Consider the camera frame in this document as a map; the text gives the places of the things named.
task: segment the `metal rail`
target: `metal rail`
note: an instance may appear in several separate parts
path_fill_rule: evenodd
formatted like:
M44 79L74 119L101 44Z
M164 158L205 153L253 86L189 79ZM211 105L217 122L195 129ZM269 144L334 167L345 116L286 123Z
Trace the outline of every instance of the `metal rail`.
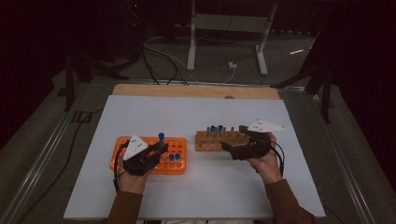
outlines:
M35 188L36 183L40 179L40 176L42 175L48 162L50 161L53 152L55 151L61 138L63 137L64 131L67 128L68 124L70 123L76 105L78 104L82 96L85 94L86 90L88 89L88 85L89 85L88 83L79 84L75 102L71 105L68 112L65 112L62 115L56 128L49 137L47 144L44 146L41 153L38 155L37 159L31 166L25 178L23 179L16 194L12 198L11 203L8 205L6 211L1 216L0 223L12 224L18 222L24 206L26 205L30 195L32 194Z
M320 113L320 100L317 95L313 95L311 98L311 103L315 109L315 112L318 114L318 118L321 118L321 113ZM323 127L323 130L325 134L328 136L330 139L330 144L332 145L332 152L335 158L335 162L337 163L337 166L340 170L340 174L344 179L344 182L346 184L346 188L349 191L349 195L355 204L355 208L361 218L362 223L373 223L375 224L375 219L370 211L370 208L368 207L363 194L361 193L361 188L359 187L358 182L356 181L354 175L352 174L352 171L349 168L349 165L347 163L347 159L343 153L343 150L335 140L335 136L331 130L331 127L326 124L323 119L321 120L320 124Z

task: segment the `white table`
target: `white table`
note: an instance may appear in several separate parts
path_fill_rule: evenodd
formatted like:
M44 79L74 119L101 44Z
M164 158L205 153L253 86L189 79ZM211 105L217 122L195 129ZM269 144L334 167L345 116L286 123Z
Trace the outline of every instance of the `white table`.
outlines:
M324 217L315 184L282 100L109 96L64 218L107 217L116 192L109 162L119 136L185 137L184 175L151 175L140 219L241 219L272 215L260 177L227 152L194 151L196 131L230 129L262 119L286 127L275 133L286 155L285 174L300 205Z

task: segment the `table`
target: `table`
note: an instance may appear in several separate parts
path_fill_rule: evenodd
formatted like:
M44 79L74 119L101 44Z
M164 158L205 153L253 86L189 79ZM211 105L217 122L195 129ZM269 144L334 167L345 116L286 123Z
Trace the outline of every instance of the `table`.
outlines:
M232 161L227 152L194 151L196 131L212 124L249 125L254 119L286 127L286 131L276 133L286 154L285 178L300 205L324 217L288 112L276 90L121 84L107 100L64 218L107 217L116 195L108 167L116 139L159 132L187 139L187 169L184 175L149 177L140 219L270 217L262 180L247 162Z

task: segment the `human hand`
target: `human hand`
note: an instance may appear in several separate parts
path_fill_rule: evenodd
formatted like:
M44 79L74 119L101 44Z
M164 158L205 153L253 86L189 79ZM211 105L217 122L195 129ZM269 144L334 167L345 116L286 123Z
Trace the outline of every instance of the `human hand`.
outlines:
M123 159L120 158L120 170L119 175L125 172L125 169L122 165ZM123 175L119 177L119 186L120 191L126 191L131 193L143 194L145 191L145 186L149 175L151 174L153 169L149 170L144 175L130 175L128 172L125 172Z
M276 138L272 133L268 133L270 141L272 141L271 146L276 147ZM250 162L250 166L256 169L256 171L262 177L264 184L275 183L282 179L282 174L279 171L277 164L276 154L273 150L270 150L265 156L255 159L247 159Z

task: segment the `wooden board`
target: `wooden board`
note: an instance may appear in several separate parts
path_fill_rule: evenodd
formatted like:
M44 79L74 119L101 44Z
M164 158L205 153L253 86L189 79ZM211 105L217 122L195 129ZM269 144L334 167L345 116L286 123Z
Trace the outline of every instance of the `wooden board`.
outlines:
M219 132L215 130L213 133L207 128L206 131L198 131L195 135L196 151L222 151L221 142L232 145L233 147L244 146L248 143L249 137L238 131L234 131L233 127L230 131L223 130Z
M119 84L113 95L278 100L272 88Z

